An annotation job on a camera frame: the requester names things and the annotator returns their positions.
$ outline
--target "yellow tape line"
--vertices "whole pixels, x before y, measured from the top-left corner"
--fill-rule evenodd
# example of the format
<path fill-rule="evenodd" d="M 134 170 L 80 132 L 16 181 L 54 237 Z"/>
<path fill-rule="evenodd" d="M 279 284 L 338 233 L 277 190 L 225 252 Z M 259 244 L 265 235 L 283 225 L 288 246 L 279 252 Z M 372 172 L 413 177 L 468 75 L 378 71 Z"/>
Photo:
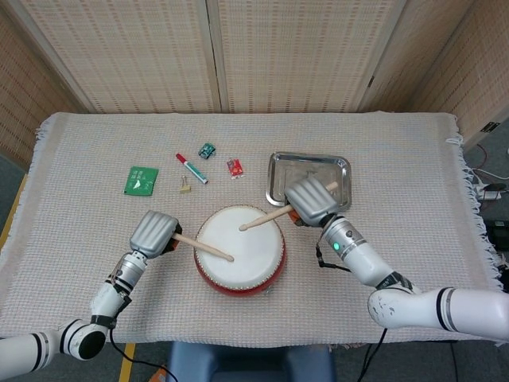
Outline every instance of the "yellow tape line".
<path fill-rule="evenodd" d="M 25 188 L 26 183 L 26 175 L 23 177 L 21 184 L 19 185 L 19 189 L 17 189 L 16 199 L 14 199 L 14 203 L 10 208 L 9 216 L 7 217 L 6 225 L 3 227 L 2 235 L 0 236 L 0 248 L 3 247 L 3 244 L 6 243 L 7 237 L 10 231 L 10 225 L 13 223 L 14 213 L 16 212 L 17 205 L 19 203 L 19 197 L 21 196 L 21 192 Z"/>
<path fill-rule="evenodd" d="M 136 348 L 136 344 L 126 344 L 126 348 L 124 349 L 124 353 L 129 357 L 134 357 L 134 348 Z M 120 376 L 119 382 L 129 382 L 130 379 L 130 369 L 133 367 L 131 361 L 128 361 L 126 358 L 122 358 L 122 366 L 120 367 Z"/>

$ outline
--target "woven tablecloth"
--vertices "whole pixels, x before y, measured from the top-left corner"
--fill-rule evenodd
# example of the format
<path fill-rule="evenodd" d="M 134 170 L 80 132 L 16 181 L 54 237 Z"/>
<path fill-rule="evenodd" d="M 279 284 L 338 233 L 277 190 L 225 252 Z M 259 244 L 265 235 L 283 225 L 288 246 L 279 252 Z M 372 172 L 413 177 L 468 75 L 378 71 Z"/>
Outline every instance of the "woven tablecloth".
<path fill-rule="evenodd" d="M 447 114 L 72 115 L 39 132 L 28 181 L 0 256 L 0 337 L 90 317 L 89 303 L 148 209 L 175 216 L 184 234 L 228 205 L 273 211 L 265 198 L 275 151 L 332 154 L 352 165 L 345 216 L 379 254 L 423 290 L 499 289 L 472 195 L 455 118 Z M 197 151 L 217 147 L 207 161 Z M 206 174 L 200 184 L 175 159 Z M 246 176 L 231 180 L 229 157 Z M 159 169 L 152 197 L 123 194 L 131 166 Z M 179 194 L 187 175 L 190 194 Z M 268 294 L 233 298 L 199 275 L 192 249 L 149 262 L 119 316 L 118 341 L 199 341 L 270 347 L 375 342 L 372 289 L 317 265 L 319 231 L 278 219 L 288 262 Z M 322 246 L 325 261 L 339 263 Z M 387 341 L 464 339 L 438 329 L 389 330 Z"/>

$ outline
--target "drum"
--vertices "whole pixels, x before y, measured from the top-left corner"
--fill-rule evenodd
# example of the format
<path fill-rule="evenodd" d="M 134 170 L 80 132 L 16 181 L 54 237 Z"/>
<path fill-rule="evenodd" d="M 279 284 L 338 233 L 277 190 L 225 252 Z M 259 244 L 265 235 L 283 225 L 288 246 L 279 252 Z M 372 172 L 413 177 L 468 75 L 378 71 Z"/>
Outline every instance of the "drum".
<path fill-rule="evenodd" d="M 194 259 L 198 271 L 213 288 L 231 296 L 265 290 L 281 274 L 286 259 L 285 240 L 272 220 L 241 232 L 239 227 L 265 213 L 246 205 L 226 207 L 210 216 L 196 239 L 235 257 L 230 263 L 200 249 Z"/>

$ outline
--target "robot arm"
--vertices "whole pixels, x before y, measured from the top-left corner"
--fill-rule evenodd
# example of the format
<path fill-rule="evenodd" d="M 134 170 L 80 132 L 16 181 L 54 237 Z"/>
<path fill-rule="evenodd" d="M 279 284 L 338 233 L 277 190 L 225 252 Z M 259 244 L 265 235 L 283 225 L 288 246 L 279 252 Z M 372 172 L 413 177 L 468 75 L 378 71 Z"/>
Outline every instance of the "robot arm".
<path fill-rule="evenodd" d="M 421 326 L 509 341 L 509 295 L 488 290 L 443 288 L 422 293 L 394 271 L 344 217 L 326 188 L 310 178 L 285 191 L 299 217 L 323 228 L 322 237 L 366 286 L 367 308 L 384 328 Z"/>
<path fill-rule="evenodd" d="M 91 320 L 77 319 L 58 330 L 11 337 L 0 341 L 0 380 L 47 366 L 57 353 L 79 360 L 95 357 L 104 346 L 108 330 L 130 303 L 130 292 L 146 269 L 146 260 L 172 251 L 177 242 L 173 233 L 182 233 L 178 220 L 149 211 L 130 238 L 132 252 L 115 266 L 91 301 Z"/>

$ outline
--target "wooden wall panel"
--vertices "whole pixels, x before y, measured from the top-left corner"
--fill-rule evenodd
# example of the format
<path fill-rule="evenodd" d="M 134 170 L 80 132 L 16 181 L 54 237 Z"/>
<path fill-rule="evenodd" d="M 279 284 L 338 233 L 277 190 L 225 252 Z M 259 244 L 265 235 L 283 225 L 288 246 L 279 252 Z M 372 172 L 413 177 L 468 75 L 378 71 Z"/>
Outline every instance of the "wooden wall panel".
<path fill-rule="evenodd" d="M 406 111 L 472 0 L 408 0 L 359 111 Z"/>
<path fill-rule="evenodd" d="M 356 111 L 403 5 L 397 0 L 216 4 L 229 111 L 261 113 Z"/>
<path fill-rule="evenodd" d="M 1 10 L 0 36 L 0 152 L 28 169 L 41 123 L 80 107 Z"/>
<path fill-rule="evenodd" d="M 21 3 L 91 111 L 220 111 L 204 2 Z"/>
<path fill-rule="evenodd" d="M 411 111 L 447 111 L 466 139 L 509 111 L 509 2 L 474 2 Z"/>

